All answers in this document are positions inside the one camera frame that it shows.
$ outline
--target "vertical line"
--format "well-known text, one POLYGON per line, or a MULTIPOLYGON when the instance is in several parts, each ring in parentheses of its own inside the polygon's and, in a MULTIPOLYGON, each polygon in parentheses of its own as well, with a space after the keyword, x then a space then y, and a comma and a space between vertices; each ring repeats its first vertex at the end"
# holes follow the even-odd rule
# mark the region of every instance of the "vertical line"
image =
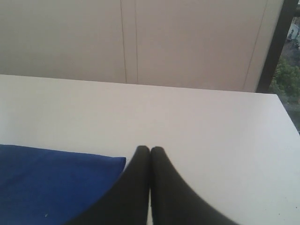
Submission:
POLYGON ((123 12, 122 12, 122 0, 120 0, 120 8, 121 8, 121 23, 122 23, 122 35, 123 35, 123 55, 124 55, 125 83, 127 83, 126 57, 125 57, 125 41, 124 41, 124 28, 123 28, 123 12))
POLYGON ((137 57, 137 22, 136 22, 136 0, 135 0, 135 49, 136 49, 136 82, 139 84, 139 67, 138 67, 138 57, 137 57))
POLYGON ((264 6, 264 10, 263 10, 263 13, 262 13, 262 19, 261 19, 261 24, 259 25, 258 33, 257 33, 256 40, 255 40, 255 44, 254 44, 254 48, 253 48, 253 51, 252 51, 252 54, 251 54, 250 62, 249 62, 249 65, 248 65, 248 69, 247 69, 246 76, 245 76, 243 89, 245 89, 245 86, 246 86, 247 77, 248 77, 248 74, 249 74, 251 62, 252 62, 252 59, 253 59, 255 47, 256 47, 256 44, 257 44, 258 36, 259 36, 259 32, 261 31, 261 27, 262 27, 262 23, 263 23, 263 18, 264 18, 264 14, 265 14, 265 12, 266 12, 266 9, 267 9, 268 2, 269 2, 269 0, 266 1, 266 4, 265 4, 265 6, 264 6))

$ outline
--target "blue cushion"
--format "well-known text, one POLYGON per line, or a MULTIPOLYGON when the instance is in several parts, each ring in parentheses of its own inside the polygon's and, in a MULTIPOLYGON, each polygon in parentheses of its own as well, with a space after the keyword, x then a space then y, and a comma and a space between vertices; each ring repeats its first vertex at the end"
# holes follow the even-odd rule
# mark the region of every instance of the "blue cushion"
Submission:
POLYGON ((0 224, 59 225, 87 210, 124 157, 0 145, 0 224))

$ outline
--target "white table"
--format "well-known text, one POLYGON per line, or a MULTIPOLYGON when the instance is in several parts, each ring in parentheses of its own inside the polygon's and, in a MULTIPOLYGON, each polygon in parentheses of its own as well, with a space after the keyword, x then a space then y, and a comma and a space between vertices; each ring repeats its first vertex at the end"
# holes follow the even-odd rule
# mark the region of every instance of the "white table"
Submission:
POLYGON ((300 137, 275 95, 0 75, 0 143, 129 160, 162 146, 234 221, 300 225, 300 137))

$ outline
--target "white wall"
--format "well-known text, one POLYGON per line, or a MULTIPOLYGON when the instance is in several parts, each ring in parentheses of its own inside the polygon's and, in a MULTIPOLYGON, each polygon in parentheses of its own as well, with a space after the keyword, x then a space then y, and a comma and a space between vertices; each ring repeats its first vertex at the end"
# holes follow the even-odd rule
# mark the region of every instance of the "white wall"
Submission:
POLYGON ((1 0, 0 73, 125 82, 120 0, 1 0))
POLYGON ((2 0, 0 73, 255 91, 283 0, 2 0))

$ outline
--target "green foliage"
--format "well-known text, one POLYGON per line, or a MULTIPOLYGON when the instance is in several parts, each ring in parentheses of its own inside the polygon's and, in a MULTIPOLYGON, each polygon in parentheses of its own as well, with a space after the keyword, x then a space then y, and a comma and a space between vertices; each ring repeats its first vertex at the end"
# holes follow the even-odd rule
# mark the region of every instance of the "green foliage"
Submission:
POLYGON ((287 61, 281 57, 269 92, 277 94, 283 102, 287 102, 289 99, 298 99, 298 97, 300 97, 299 67, 290 66, 287 61))

